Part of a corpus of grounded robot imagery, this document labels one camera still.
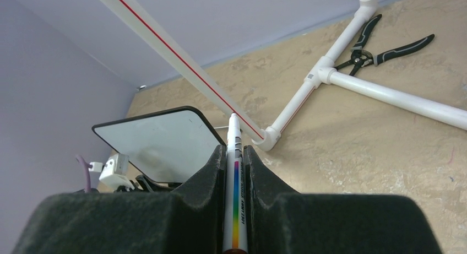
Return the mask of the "white whiteboard marker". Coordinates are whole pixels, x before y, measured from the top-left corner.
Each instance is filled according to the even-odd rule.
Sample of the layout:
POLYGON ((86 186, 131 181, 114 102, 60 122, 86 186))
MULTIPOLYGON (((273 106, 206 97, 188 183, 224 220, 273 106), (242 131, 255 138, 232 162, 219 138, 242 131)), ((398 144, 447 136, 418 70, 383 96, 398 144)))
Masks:
POLYGON ((245 174, 240 119, 229 119, 226 150, 226 182, 222 253, 247 253, 245 174))

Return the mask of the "black-framed small whiteboard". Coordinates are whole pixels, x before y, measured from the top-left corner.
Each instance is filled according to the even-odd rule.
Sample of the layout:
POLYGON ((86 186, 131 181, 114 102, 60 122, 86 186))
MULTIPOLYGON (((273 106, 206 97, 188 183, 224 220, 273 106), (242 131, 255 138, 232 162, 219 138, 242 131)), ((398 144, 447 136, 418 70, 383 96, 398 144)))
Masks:
POLYGON ((183 183, 224 145, 203 113, 181 106, 100 123, 93 132, 153 182, 183 183))

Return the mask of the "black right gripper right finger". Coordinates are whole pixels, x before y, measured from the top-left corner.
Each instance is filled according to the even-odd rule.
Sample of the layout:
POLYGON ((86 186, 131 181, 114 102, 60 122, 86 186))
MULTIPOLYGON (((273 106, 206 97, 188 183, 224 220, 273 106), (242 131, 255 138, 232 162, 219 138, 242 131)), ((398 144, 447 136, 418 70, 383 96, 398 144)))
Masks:
POLYGON ((255 149, 246 160, 251 253, 441 253, 422 210, 392 194, 299 193, 255 149))

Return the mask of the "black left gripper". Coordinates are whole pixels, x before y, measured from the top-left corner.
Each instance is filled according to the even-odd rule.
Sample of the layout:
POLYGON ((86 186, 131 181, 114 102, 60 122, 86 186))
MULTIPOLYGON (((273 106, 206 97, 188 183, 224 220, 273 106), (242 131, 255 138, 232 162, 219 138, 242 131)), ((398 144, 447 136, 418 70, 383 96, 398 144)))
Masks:
POLYGON ((138 175, 135 181, 130 180, 130 187, 119 186, 116 192, 171 192, 182 183, 169 182, 169 183, 156 183, 149 180, 145 175, 138 175))

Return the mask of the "white PVC pipe frame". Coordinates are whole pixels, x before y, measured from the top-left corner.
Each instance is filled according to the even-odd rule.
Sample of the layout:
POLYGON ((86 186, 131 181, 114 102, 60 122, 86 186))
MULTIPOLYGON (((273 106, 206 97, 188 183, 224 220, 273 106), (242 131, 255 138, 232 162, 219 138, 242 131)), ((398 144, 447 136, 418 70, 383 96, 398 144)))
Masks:
POLYGON ((244 133, 267 152, 281 139, 322 141, 358 134, 442 135, 466 130, 466 110, 378 85, 337 70, 335 62, 359 30, 376 18, 376 0, 360 0, 335 40, 317 45, 321 57, 305 67, 302 37, 204 70, 136 0, 100 0, 181 75, 137 93, 128 116, 193 103, 211 118, 236 114, 244 133))

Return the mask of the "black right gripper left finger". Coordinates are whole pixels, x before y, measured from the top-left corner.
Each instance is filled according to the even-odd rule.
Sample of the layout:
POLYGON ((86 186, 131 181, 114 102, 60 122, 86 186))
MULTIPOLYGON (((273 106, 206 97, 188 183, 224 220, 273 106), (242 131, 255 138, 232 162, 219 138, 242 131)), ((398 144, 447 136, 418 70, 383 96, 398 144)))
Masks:
POLYGON ((170 192, 62 193, 32 213, 14 253, 220 253, 226 148, 170 192))

